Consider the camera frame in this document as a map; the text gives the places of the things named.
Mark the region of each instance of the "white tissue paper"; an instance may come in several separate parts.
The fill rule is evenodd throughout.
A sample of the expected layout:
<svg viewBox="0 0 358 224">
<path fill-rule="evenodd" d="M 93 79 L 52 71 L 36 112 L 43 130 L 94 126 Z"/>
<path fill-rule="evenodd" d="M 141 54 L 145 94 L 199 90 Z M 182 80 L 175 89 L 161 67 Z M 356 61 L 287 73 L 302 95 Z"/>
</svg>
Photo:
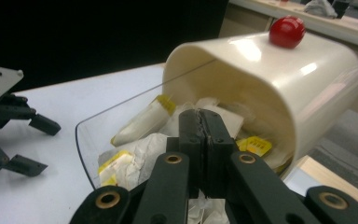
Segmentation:
<svg viewBox="0 0 358 224">
<path fill-rule="evenodd" d="M 117 158 L 101 166 L 101 186 L 114 184 L 131 190 L 142 184 L 150 177 L 157 157 L 165 152 L 167 137 L 165 134 L 152 133 L 146 138 L 104 152 L 100 157 Z M 114 182 L 108 182 L 112 176 Z"/>
<path fill-rule="evenodd" d="M 211 110 L 222 117 L 223 122 L 226 125 L 229 135 L 232 138 L 236 138 L 243 124 L 243 117 L 232 113 L 217 105 L 205 105 L 203 109 Z"/>
<path fill-rule="evenodd" d="M 203 108 L 206 105 L 218 105 L 219 100 L 213 97 L 201 98 L 196 102 L 196 108 Z"/>
<path fill-rule="evenodd" d="M 188 224 L 228 224 L 224 199 L 207 199 L 200 191 L 198 199 L 188 200 Z"/>
<path fill-rule="evenodd" d="M 169 137 L 179 137 L 179 115 L 188 110 L 188 109 L 195 109 L 196 107 L 191 103 L 178 105 L 165 123 L 165 125 L 159 130 L 160 133 L 168 135 Z"/>
</svg>

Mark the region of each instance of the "yellow object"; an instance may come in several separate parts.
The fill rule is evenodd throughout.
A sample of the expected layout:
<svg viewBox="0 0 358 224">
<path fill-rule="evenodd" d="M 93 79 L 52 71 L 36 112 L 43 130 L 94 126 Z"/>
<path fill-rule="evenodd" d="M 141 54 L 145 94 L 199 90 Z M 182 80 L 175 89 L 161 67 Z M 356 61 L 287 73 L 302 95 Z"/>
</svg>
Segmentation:
<svg viewBox="0 0 358 224">
<path fill-rule="evenodd" d="M 158 95 L 156 100 L 167 110 L 168 114 L 171 116 L 175 111 L 176 104 L 170 100 L 170 98 L 164 94 Z"/>
<path fill-rule="evenodd" d="M 120 150 L 115 156 L 98 168 L 101 186 L 117 185 L 117 166 L 131 162 L 133 155 L 127 150 Z"/>
<path fill-rule="evenodd" d="M 250 151 L 258 156 L 263 156 L 272 148 L 272 144 L 260 137 L 252 136 L 237 141 L 240 151 Z"/>
</svg>

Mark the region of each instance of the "screw hole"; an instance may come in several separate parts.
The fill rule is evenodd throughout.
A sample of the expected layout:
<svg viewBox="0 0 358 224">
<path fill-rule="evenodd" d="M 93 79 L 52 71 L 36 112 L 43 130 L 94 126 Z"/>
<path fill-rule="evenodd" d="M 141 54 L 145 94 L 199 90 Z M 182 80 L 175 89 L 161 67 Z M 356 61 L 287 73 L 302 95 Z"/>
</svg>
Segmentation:
<svg viewBox="0 0 358 224">
<path fill-rule="evenodd" d="M 240 154 L 240 161 L 243 163 L 254 163 L 255 162 L 255 157 L 251 156 L 251 155 L 246 155 L 246 154 Z"/>
<path fill-rule="evenodd" d="M 175 163 L 179 163 L 182 161 L 182 158 L 180 156 L 176 156 L 176 155 L 170 155 L 168 157 L 165 158 L 165 161 L 167 163 L 171 163 L 171 164 L 175 164 Z"/>
<path fill-rule="evenodd" d="M 95 205 L 99 208 L 105 209 L 115 206 L 118 202 L 120 202 L 120 195 L 116 191 L 112 190 L 100 194 L 95 200 Z"/>
<path fill-rule="evenodd" d="M 330 192 L 322 192 L 319 194 L 319 199 L 326 205 L 336 208 L 336 209 L 346 209 L 348 207 L 348 203 L 341 198 L 340 196 L 330 193 Z"/>
</svg>

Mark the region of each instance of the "crumpled paper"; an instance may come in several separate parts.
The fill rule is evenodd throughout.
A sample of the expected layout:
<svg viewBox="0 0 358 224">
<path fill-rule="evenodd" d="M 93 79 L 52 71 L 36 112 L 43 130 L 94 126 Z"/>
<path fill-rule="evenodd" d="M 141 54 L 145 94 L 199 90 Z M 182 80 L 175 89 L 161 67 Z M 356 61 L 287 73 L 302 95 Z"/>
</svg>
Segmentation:
<svg viewBox="0 0 358 224">
<path fill-rule="evenodd" d="M 188 200 L 187 224 L 229 224 L 225 199 L 205 198 L 200 191 L 198 199 Z"/>
<path fill-rule="evenodd" d="M 315 16 L 336 18 L 337 13 L 327 0 L 312 0 L 305 5 L 304 11 Z"/>
<path fill-rule="evenodd" d="M 108 172 L 116 176 L 118 186 L 127 190 L 134 189 L 150 177 L 157 157 L 165 152 L 167 137 L 165 134 L 152 133 L 146 138 L 106 151 L 100 155 L 100 165 L 120 151 L 128 152 L 129 155 L 126 156 L 131 159 L 130 161 L 120 164 L 112 162 L 105 169 L 109 169 Z M 102 186 L 106 178 L 100 179 Z"/>
</svg>

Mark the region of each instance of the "transparent plastic sheet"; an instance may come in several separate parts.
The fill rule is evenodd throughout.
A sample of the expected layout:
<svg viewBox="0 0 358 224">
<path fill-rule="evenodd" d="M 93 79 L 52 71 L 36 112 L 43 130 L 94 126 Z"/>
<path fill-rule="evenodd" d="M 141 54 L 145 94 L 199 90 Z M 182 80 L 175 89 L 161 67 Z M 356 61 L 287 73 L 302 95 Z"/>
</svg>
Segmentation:
<svg viewBox="0 0 358 224">
<path fill-rule="evenodd" d="M 321 54 L 321 49 L 331 53 Z M 342 66 L 331 67 L 337 59 Z M 356 56 L 314 35 L 305 35 L 301 48 L 290 51 L 269 45 L 268 34 L 189 43 L 172 52 L 161 85 L 79 123 L 76 143 L 96 189 L 101 186 L 98 158 L 114 150 L 109 140 L 157 95 L 169 96 L 182 108 L 213 98 L 222 108 L 249 115 L 243 116 L 238 136 L 268 139 L 273 149 L 263 158 L 279 171 L 304 156 L 357 93 Z M 177 124 L 178 114 L 167 123 Z M 161 132 L 177 136 L 173 126 Z"/>
<path fill-rule="evenodd" d="M 180 85 L 184 86 L 183 92 L 186 92 L 186 94 L 189 95 L 192 90 L 184 83 L 187 83 L 188 81 L 191 82 L 194 78 L 199 80 L 203 78 L 208 79 L 203 73 L 183 74 L 172 80 L 164 82 L 149 91 L 137 95 L 120 105 L 115 105 L 100 114 L 86 119 L 76 126 L 76 143 L 78 152 L 89 181 L 95 189 L 101 186 L 101 180 L 98 174 L 100 166 L 109 160 L 109 158 L 115 156 L 120 150 L 127 150 L 132 153 L 132 155 L 135 155 L 136 161 L 134 164 L 126 164 L 126 166 L 122 167 L 119 171 L 117 179 L 128 178 L 125 184 L 121 187 L 132 189 L 150 177 L 156 157 L 163 153 L 165 149 L 165 141 L 162 139 L 165 139 L 166 136 L 177 137 L 179 135 L 177 129 L 178 116 L 181 112 L 187 109 L 200 108 L 208 105 L 218 105 L 222 109 L 231 111 L 232 113 L 243 117 L 243 125 L 239 130 L 239 136 L 241 136 L 241 134 L 243 134 L 243 136 L 256 134 L 267 137 L 268 139 L 278 138 L 274 136 L 274 132 L 272 131 L 270 125 L 266 121 L 262 120 L 262 117 L 259 118 L 255 115 L 252 108 L 246 105 L 246 102 L 240 102 L 238 97 L 233 97 L 232 100 L 228 100 L 230 97 L 226 96 L 224 99 L 221 99 L 219 98 L 219 93 L 214 93 L 214 91 L 211 90 L 207 93 L 191 96 L 188 101 L 178 104 L 176 110 L 168 119 L 166 125 L 159 130 L 158 134 L 155 134 L 155 136 L 159 136 L 158 141 L 151 141 L 150 139 L 153 137 L 153 134 L 151 134 L 146 138 L 137 139 L 136 141 L 128 143 L 124 146 L 112 146 L 110 143 L 112 137 L 115 136 L 115 134 L 117 134 L 123 126 L 136 117 L 140 111 L 144 111 L 145 108 L 147 108 L 156 98 L 156 96 L 164 93 L 164 90 L 169 89 L 170 86 L 177 86 L 178 83 L 181 83 Z M 210 83 L 209 81 L 209 83 L 206 83 L 205 87 L 199 86 L 199 88 L 208 88 L 208 85 L 215 84 Z M 237 81 L 228 79 L 225 85 L 228 89 L 230 86 L 233 86 L 234 88 L 237 86 Z M 175 98 L 172 94 L 168 96 L 173 99 Z M 145 148 L 140 149 L 139 146 L 137 146 L 137 144 L 145 142 L 147 142 L 143 145 Z M 289 158 L 289 154 L 292 152 L 279 151 L 279 153 L 284 153 L 286 154 L 284 157 Z M 276 161 L 275 163 L 279 166 L 279 164 L 283 164 L 284 161 Z M 189 206 L 188 211 L 189 214 L 192 214 L 192 216 L 189 216 L 189 221 L 190 218 L 193 217 L 193 221 L 196 223 L 199 219 L 201 223 L 227 222 L 224 200 L 199 198 L 190 200 L 189 204 L 192 204 L 192 206 Z"/>
</svg>

